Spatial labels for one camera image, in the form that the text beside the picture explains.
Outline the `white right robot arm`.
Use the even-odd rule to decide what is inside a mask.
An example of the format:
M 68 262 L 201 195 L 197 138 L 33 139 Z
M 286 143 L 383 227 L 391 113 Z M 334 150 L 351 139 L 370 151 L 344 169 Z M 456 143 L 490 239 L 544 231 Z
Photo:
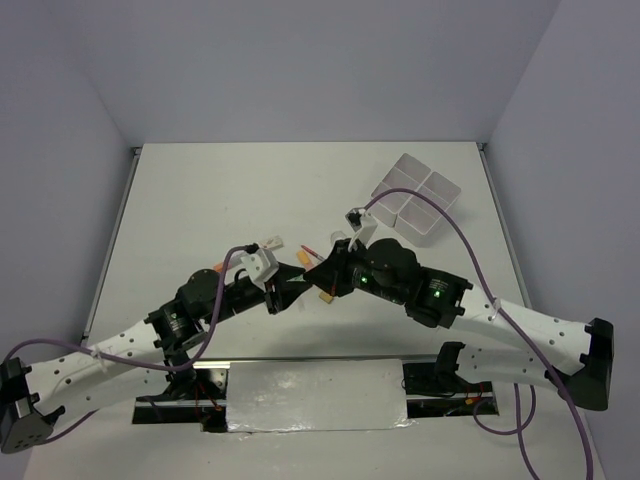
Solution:
M 402 306 L 425 327 L 475 334 L 504 345 L 503 350 L 491 350 L 461 341 L 444 343 L 434 375 L 446 391 L 482 382 L 521 383 L 554 390 L 585 410 L 609 406 L 614 329 L 606 320 L 566 321 L 490 300 L 470 281 L 420 265 L 415 253 L 394 239 L 354 249 L 338 241 L 304 278 L 332 296 L 361 290 Z

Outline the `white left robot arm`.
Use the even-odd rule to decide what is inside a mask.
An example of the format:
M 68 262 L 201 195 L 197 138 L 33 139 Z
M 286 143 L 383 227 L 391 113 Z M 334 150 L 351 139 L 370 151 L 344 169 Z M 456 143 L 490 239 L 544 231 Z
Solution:
M 19 453 L 58 439 L 55 429 L 78 427 L 98 410 L 134 397 L 182 399 L 199 390 L 195 359 L 214 328 L 256 306 L 270 314 L 310 289 L 303 269 L 280 264 L 261 285 L 246 274 L 225 283 L 203 269 L 175 297 L 132 327 L 90 347 L 31 365 L 12 350 L 1 364 L 1 451 Z

